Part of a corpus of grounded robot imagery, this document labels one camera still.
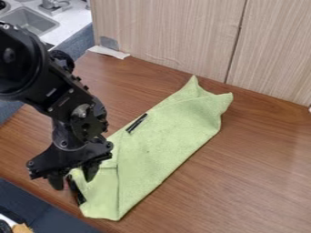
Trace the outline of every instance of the screw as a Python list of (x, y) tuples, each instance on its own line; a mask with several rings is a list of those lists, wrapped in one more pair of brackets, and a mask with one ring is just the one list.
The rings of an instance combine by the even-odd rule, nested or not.
[(10, 47), (6, 48), (3, 59), (7, 64), (14, 62), (16, 59), (15, 51)]
[(33, 166), (34, 164), (35, 164), (34, 161), (29, 161), (29, 162), (28, 162), (28, 166), (29, 166), (29, 167)]
[(67, 147), (67, 142), (66, 141), (61, 141), (60, 145), (61, 145), (62, 148)]

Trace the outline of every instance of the cabinet door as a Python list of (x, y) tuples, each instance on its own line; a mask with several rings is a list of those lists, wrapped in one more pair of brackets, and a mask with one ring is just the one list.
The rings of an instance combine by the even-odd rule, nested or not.
[(248, 0), (227, 83), (311, 103), (311, 1)]
[(224, 82), (246, 0), (93, 0), (95, 40)]

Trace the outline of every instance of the white paper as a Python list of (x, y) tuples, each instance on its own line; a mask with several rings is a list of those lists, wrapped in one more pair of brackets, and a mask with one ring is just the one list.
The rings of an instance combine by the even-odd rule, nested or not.
[(88, 51), (94, 52), (94, 53), (98, 53), (98, 54), (102, 54), (102, 55), (109, 55), (109, 56), (114, 56), (116, 58), (119, 58), (121, 60), (125, 59), (126, 57), (130, 56), (130, 54), (125, 54), (119, 51), (115, 51), (113, 49), (107, 48), (107, 47), (103, 47), (103, 46), (93, 46), (89, 49), (87, 49)]

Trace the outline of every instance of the wooden table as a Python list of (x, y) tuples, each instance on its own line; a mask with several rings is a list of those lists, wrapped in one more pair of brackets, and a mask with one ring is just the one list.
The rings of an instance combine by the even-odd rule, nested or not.
[[(105, 102), (116, 132), (177, 91), (190, 75), (132, 57), (87, 53), (75, 73)], [(84, 221), (106, 232), (311, 232), (311, 116), (306, 107), (199, 78), (233, 92), (218, 135), (120, 222)], [(25, 162), (50, 144), (50, 120), (24, 106), (0, 129), (0, 173), (83, 218), (68, 190), (31, 181)]]

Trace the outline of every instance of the folded towel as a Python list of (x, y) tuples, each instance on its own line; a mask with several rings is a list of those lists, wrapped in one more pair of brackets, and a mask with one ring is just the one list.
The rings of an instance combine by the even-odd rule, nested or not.
[(206, 92), (193, 76), (147, 111), (132, 132), (126, 129), (135, 121), (114, 133), (108, 138), (115, 145), (113, 158), (101, 164), (91, 182), (81, 169), (71, 172), (87, 200), (80, 206), (83, 214), (119, 220), (219, 131), (232, 100), (231, 93)]

